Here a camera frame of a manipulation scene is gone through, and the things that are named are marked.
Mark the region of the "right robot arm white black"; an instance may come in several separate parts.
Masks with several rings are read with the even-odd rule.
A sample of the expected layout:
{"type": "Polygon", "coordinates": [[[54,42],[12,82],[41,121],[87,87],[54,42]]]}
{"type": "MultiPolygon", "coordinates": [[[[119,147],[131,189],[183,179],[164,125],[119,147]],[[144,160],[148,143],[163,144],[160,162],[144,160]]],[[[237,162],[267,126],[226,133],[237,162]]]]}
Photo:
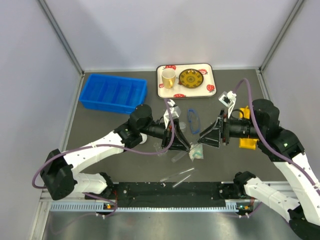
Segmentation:
{"type": "Polygon", "coordinates": [[[256,99],[252,108],[228,117],[221,110],[216,121],[199,135],[198,143],[219,148],[231,138],[257,140],[257,147],[280,170],[295,197],[263,183],[254,174],[238,172],[233,192],[239,198],[253,197],[278,213],[302,240],[320,238],[320,182],[313,173],[298,137],[280,126],[279,109],[270,100],[256,99]]]}

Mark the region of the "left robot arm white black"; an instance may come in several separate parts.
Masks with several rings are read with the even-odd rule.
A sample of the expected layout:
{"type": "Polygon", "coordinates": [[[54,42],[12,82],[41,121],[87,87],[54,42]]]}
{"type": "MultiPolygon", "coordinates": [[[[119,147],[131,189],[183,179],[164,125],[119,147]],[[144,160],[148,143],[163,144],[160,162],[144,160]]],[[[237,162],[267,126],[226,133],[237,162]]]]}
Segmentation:
{"type": "Polygon", "coordinates": [[[104,172],[87,174],[83,170],[110,156],[134,153],[135,147],[145,143],[147,137],[161,140],[163,152],[189,152],[191,145],[180,129],[180,108],[172,100],[165,104],[167,109],[160,120],[153,119],[149,105],[140,104],[128,121],[102,138],[78,149],[52,150],[38,173],[51,198],[58,201],[73,193],[109,198],[114,191],[111,178],[104,172]]]}

